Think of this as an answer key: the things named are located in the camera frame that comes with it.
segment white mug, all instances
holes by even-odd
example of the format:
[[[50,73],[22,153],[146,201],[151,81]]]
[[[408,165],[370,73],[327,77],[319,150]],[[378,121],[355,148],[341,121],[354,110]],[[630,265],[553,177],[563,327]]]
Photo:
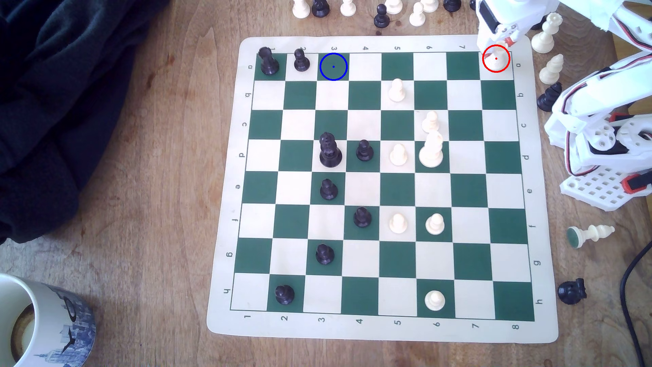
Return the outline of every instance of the white mug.
[[[93,311],[78,295],[0,273],[0,367],[80,367],[94,342]]]

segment green square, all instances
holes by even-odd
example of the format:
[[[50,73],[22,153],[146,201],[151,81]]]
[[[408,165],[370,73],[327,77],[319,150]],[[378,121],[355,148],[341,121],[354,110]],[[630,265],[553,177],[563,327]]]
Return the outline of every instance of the green square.
[[[447,52],[446,72],[448,80],[479,80],[480,57],[477,52]]]
[[[371,213],[371,223],[365,228],[360,228],[353,222],[353,215],[358,206],[344,207],[344,239],[345,240],[375,240],[378,241],[378,207],[365,206]]]
[[[337,186],[337,196],[333,200],[326,200],[321,197],[319,190],[321,182],[328,178]],[[312,183],[310,184],[310,203],[325,205],[344,205],[344,187],[346,173],[344,172],[313,172]]]
[[[414,79],[413,54],[411,52],[392,52],[382,54],[381,75],[383,80]]]
[[[426,307],[426,295],[430,291],[439,291],[444,295],[444,307],[432,311]],[[417,317],[434,317],[441,319],[455,318],[455,285],[453,280],[417,279]]]
[[[487,181],[484,174],[451,174],[451,204],[486,208]]]
[[[414,205],[414,173],[381,173],[380,204]]]
[[[350,110],[379,110],[380,81],[349,82]]]
[[[484,142],[487,173],[521,173],[521,148],[518,142]]]
[[[323,74],[318,72],[317,80],[328,80],[324,78],[324,76],[327,76],[329,79],[337,79],[340,78],[342,75],[344,76],[342,76],[342,79],[340,80],[349,80],[349,70],[350,70],[349,65],[351,65],[351,63],[349,62],[349,54],[340,54],[340,55],[344,56],[346,62],[339,55],[333,53],[319,54],[319,62],[321,63],[321,71],[323,71]]]
[[[274,204],[278,172],[245,171],[243,202]]]
[[[378,315],[378,278],[342,278],[343,315]]]
[[[494,282],[496,320],[534,321],[532,283]]]
[[[526,244],[526,210],[489,208],[489,233],[493,244]]]
[[[484,140],[482,111],[449,111],[449,140]]]
[[[381,140],[414,140],[413,111],[381,111]]]
[[[310,205],[276,205],[275,238],[308,238]]]
[[[451,171],[451,162],[449,161],[449,149],[448,142],[443,142],[441,145],[441,152],[444,154],[444,158],[441,160],[441,163],[437,167],[428,168],[421,164],[419,160],[419,150],[423,148],[425,142],[414,142],[414,156],[415,159],[415,170],[417,172],[437,172],[437,173],[449,173]]]
[[[443,232],[434,235],[426,230],[426,220],[439,213],[444,218]],[[417,241],[452,242],[452,222],[450,208],[419,208],[417,207]]]
[[[252,110],[249,139],[280,139],[283,111]]]
[[[448,95],[446,92],[446,80],[415,80],[414,109],[447,110]]]
[[[380,242],[380,276],[416,278],[417,250],[414,242]]]
[[[346,172],[380,172],[380,142],[369,142],[374,149],[374,156],[368,161],[361,161],[355,155],[359,144],[360,142],[357,140],[346,142]]]
[[[289,285],[294,290],[294,300],[290,304],[280,304],[276,300],[276,287]],[[267,311],[303,312],[303,297],[306,289],[305,276],[269,274],[269,293],[267,293]]]
[[[317,82],[285,82],[284,110],[314,110]]]
[[[278,71],[273,75],[265,75],[260,70],[261,58],[256,56],[256,70],[254,71],[254,80],[285,80],[286,63],[288,62],[287,54],[275,54],[272,52],[272,57],[278,61]]]
[[[269,273],[272,257],[271,238],[238,238],[235,250],[236,273]]]
[[[281,140],[278,170],[311,171],[312,140]]]
[[[317,246],[326,244],[333,249],[335,257],[326,265],[317,261],[315,254]],[[342,241],[308,240],[308,259],[306,261],[306,275],[342,275]]]
[[[455,279],[491,280],[489,244],[453,244]]]
[[[315,111],[315,140],[325,131],[333,134],[335,138],[346,137],[347,111],[317,110]]]
[[[514,80],[482,80],[483,110],[516,110]]]

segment dark fabric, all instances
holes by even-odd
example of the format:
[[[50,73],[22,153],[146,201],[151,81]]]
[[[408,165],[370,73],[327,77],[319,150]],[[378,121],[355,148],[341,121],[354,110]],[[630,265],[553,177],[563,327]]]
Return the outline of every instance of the dark fabric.
[[[0,0],[0,244],[74,216],[168,0]]]

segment wooden table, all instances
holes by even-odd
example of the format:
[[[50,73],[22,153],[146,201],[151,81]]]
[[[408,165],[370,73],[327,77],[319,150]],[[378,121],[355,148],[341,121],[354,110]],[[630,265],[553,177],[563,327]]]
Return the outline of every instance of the wooden table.
[[[636,364],[618,285],[635,254],[652,239],[644,199],[605,213],[559,194],[567,174],[562,149],[543,133],[550,236],[557,283],[583,277],[589,298],[558,302],[559,339],[546,345],[282,340],[212,334],[206,327],[222,178],[240,42],[251,36],[472,34],[467,1],[452,16],[440,9],[410,26],[413,0],[382,31],[376,4],[357,0],[344,18],[339,3],[324,19],[298,20],[291,1],[174,0],[141,47],[113,140],[79,214],[26,245],[0,247],[0,271],[83,295],[98,321],[89,366],[436,366]],[[569,86],[615,61],[609,34],[562,6],[551,54],[565,55]],[[538,92],[544,86],[537,84]],[[547,114],[540,114],[545,121]],[[609,224],[616,232],[580,250],[568,226]],[[652,363],[652,255],[628,284],[629,308]]]

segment chess mat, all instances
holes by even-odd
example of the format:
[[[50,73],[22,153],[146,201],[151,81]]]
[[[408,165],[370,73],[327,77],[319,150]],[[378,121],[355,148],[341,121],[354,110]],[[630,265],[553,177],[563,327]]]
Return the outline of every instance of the chess mat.
[[[271,37],[242,42],[207,322],[220,334],[545,343],[556,340],[535,77],[529,41],[507,70],[482,65],[475,35]],[[280,64],[259,68],[268,46]],[[293,67],[304,48],[310,68]],[[387,92],[403,80],[406,98]],[[443,162],[418,159],[439,115]],[[342,162],[319,161],[328,131]],[[370,141],[374,158],[355,150]],[[389,161],[393,146],[408,160]],[[331,201],[319,194],[329,178]],[[358,206],[372,214],[358,228]],[[407,230],[389,229],[395,213]],[[445,229],[426,231],[440,213]],[[317,245],[335,252],[319,264]],[[295,291],[291,304],[277,285]],[[428,291],[445,296],[439,311]]]

